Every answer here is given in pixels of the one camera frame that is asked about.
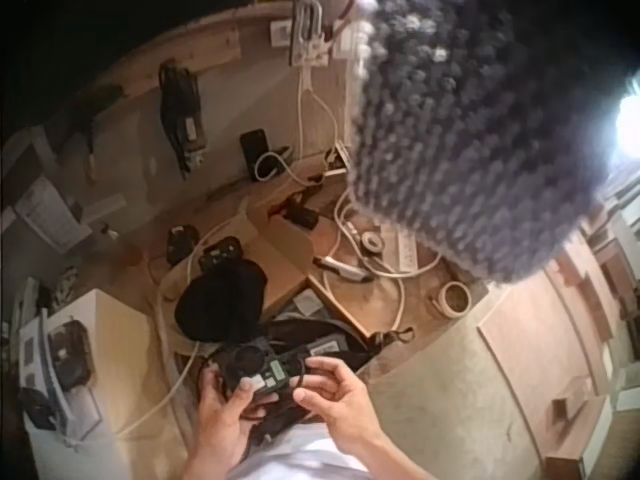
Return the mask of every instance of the power strip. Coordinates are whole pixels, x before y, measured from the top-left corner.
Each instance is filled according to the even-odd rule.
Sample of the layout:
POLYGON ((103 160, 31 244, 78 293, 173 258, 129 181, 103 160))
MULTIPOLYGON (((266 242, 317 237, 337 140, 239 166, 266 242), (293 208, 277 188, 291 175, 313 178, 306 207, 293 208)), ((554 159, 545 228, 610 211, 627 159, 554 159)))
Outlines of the power strip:
POLYGON ((415 272, 418 269, 416 236, 406 230, 398 230, 398 270, 415 272))

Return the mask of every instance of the concrete floor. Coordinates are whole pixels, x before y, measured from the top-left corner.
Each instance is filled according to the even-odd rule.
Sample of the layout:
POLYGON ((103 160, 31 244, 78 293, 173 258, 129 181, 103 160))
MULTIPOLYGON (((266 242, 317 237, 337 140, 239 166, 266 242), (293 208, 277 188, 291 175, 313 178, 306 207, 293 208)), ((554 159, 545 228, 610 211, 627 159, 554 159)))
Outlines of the concrete floor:
POLYGON ((522 416, 476 330, 502 294, 492 289, 468 318, 370 385, 385 431, 440 480, 542 478, 522 416))

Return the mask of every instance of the wall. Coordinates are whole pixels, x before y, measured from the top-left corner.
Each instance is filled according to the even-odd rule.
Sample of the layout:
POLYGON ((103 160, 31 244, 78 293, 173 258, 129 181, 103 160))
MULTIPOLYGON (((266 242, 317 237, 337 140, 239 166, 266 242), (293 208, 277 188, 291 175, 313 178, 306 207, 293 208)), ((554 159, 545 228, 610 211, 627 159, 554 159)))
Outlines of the wall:
MULTIPOLYGON (((60 155, 62 167, 53 180, 87 206, 121 192, 127 207, 105 218, 113 228, 131 230, 161 210, 240 179, 248 178, 238 138, 264 128, 269 145, 297 144, 297 69, 288 66, 288 50, 269 45, 266 21, 240 25, 242 59, 206 71, 199 77, 203 127, 208 147, 202 167, 183 181, 159 118, 160 91, 152 90, 114 107, 96 123, 98 183, 84 175, 87 151, 76 136, 60 155)), ((334 112, 342 132, 345 61, 313 71, 316 93, 334 112)), ((305 153, 329 148, 333 128, 328 115, 307 93, 303 98, 305 153)))

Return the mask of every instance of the gray knit hat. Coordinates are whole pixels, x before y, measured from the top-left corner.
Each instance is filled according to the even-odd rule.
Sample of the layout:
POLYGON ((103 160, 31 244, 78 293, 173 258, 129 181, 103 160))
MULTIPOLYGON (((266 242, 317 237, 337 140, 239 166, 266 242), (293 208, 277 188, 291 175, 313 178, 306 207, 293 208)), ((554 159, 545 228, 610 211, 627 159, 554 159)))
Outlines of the gray knit hat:
POLYGON ((581 3, 380 2, 358 206, 481 278, 543 266, 606 179, 629 66, 581 3))

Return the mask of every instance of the black device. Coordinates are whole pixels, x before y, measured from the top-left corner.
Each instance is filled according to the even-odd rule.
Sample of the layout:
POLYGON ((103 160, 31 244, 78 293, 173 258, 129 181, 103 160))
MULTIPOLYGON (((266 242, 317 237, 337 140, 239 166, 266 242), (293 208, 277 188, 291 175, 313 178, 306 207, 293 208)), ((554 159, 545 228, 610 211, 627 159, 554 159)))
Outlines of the black device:
POLYGON ((248 377, 256 388, 254 398, 258 398, 285 390, 291 377, 303 376, 306 358, 348 350, 342 333, 327 335, 280 355, 276 354, 266 337, 259 337, 240 345, 223 347, 212 355, 210 361, 220 368, 226 395, 238 387, 243 377, 248 377))
POLYGON ((182 178, 202 163, 207 137, 202 128, 198 78, 188 69, 167 60, 158 71, 162 92, 160 120, 176 154, 182 178))
POLYGON ((62 391, 86 385, 92 375, 92 357, 89 335, 82 322, 72 318, 49 332, 47 340, 62 391))
POLYGON ((200 241, 200 232, 193 225, 179 225, 167 235, 167 263, 175 267, 193 252, 200 241))
POLYGON ((290 376, 285 365, 264 337, 227 350, 216 363, 225 382, 226 394, 235 391, 243 377, 251 380, 255 399, 289 385, 290 376))
POLYGON ((35 388, 20 387, 20 402, 29 420, 38 430, 56 430, 56 415, 44 393, 35 388))
MULTIPOLYGON (((240 135, 240 146, 244 153, 244 161, 247 163, 247 170, 249 176, 254 182, 258 182, 256 176, 256 163, 258 159, 269 152, 269 143, 267 142, 267 135, 262 128, 258 130, 252 130, 250 132, 240 135)), ((261 178, 267 177, 272 171, 276 170, 278 174, 284 171, 282 164, 273 157, 267 157, 260 162, 258 168, 258 174, 261 178)))
POLYGON ((203 250, 198 265, 202 273, 206 273, 226 260, 242 258, 243 255, 240 240, 237 237, 225 237, 203 250))
POLYGON ((313 230, 318 225, 319 214, 315 210, 306 208, 305 204, 320 191, 322 184, 312 185, 289 195, 283 202, 269 209, 269 216, 282 213, 291 223, 307 230, 313 230))

